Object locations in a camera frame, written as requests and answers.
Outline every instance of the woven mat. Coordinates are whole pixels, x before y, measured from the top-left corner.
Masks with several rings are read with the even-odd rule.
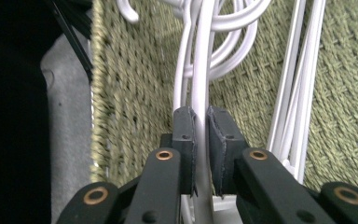
[[[158,1],[132,1],[141,21],[115,0],[94,1],[92,181],[119,186],[142,171],[172,129],[172,84],[182,24]],[[252,147],[264,147],[282,70],[293,1],[272,1],[250,55],[210,86]],[[313,98],[305,185],[358,186],[358,1],[328,1]]]

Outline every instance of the dark background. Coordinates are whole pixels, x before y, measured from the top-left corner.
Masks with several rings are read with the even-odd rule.
[[[0,223],[50,222],[48,98],[39,64],[61,32],[44,1],[0,0]]]

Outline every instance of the wicker texture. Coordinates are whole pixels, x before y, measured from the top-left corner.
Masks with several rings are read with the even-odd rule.
[[[157,1],[133,1],[141,21],[128,24],[115,2],[94,1],[91,180],[121,186],[140,174],[159,136],[172,129],[182,25]],[[272,1],[250,55],[210,86],[211,104],[231,113],[252,147],[267,143],[292,7],[293,1]],[[358,186],[358,1],[353,0],[327,2],[311,113],[305,184],[318,189],[335,180]]]

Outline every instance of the brass ring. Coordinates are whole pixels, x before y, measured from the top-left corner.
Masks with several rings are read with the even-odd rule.
[[[349,198],[348,196],[343,194],[343,192],[348,192],[348,193],[352,194],[354,196],[354,198]],[[353,189],[349,189],[346,187],[336,187],[334,189],[334,193],[340,200],[342,200],[346,203],[358,205],[358,192],[354,191]]]
[[[251,151],[250,155],[253,159],[258,161],[266,160],[269,157],[264,151],[261,150],[253,150]]]
[[[100,198],[92,199],[90,197],[90,195],[94,192],[101,192],[103,195]],[[108,195],[107,189],[104,187],[98,187],[95,189],[91,189],[91,190],[89,190],[89,192],[86,193],[86,195],[84,195],[83,202],[85,204],[89,204],[89,205],[101,203],[107,198],[107,195]]]
[[[156,157],[157,157],[157,159],[159,159],[161,161],[167,161],[173,157],[173,154],[170,151],[163,150],[163,151],[158,152],[156,154]]]

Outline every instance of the gray floor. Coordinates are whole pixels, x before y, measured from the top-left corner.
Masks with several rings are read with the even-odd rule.
[[[87,48],[87,40],[79,39]],[[64,35],[45,54],[41,68],[48,83],[51,215],[55,223],[74,194],[90,182],[90,85]]]

